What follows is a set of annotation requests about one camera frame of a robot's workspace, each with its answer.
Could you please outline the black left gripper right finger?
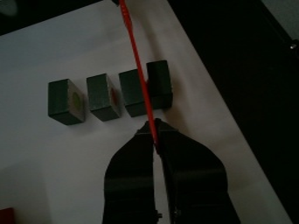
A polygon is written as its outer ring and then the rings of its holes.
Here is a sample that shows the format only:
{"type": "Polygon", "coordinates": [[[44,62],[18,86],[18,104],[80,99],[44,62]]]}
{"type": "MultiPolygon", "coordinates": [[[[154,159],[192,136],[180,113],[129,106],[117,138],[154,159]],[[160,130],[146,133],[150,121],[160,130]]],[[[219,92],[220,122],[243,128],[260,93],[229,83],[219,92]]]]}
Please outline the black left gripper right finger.
{"type": "Polygon", "coordinates": [[[170,224],[240,224],[220,159],[166,122],[154,125],[170,224]]]}

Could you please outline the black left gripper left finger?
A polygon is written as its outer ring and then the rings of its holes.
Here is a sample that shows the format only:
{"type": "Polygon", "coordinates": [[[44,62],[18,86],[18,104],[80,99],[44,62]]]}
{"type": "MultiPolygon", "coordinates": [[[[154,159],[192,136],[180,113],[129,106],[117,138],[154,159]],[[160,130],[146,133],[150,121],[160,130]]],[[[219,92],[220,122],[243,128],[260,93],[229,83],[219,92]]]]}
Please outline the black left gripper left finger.
{"type": "Polygon", "coordinates": [[[148,123],[109,160],[101,224],[156,224],[153,139],[148,123]]]}

